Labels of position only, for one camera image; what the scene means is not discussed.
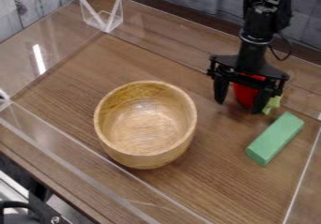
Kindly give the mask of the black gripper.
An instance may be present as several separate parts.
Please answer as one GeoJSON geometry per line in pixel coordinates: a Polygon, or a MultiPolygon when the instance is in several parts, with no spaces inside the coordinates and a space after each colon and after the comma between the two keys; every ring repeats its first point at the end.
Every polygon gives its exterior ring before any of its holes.
{"type": "Polygon", "coordinates": [[[263,87],[258,92],[250,110],[251,114],[258,114],[263,111],[270,101],[271,92],[283,91],[290,75],[270,65],[265,58],[251,63],[250,61],[243,61],[238,55],[213,55],[210,57],[207,75],[214,80],[214,99],[219,104],[225,102],[230,84],[241,74],[266,77],[263,87]]]}

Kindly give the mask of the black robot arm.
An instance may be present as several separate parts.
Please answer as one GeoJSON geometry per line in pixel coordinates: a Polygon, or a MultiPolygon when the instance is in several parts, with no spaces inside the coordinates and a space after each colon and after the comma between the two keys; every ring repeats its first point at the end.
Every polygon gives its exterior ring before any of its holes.
{"type": "Polygon", "coordinates": [[[274,35],[290,25],[291,0],[243,0],[243,26],[238,54],[210,56],[207,75],[213,78],[214,99],[222,104],[230,84],[258,91],[250,112],[261,113],[273,97],[281,97],[290,75],[266,60],[274,35]]]}

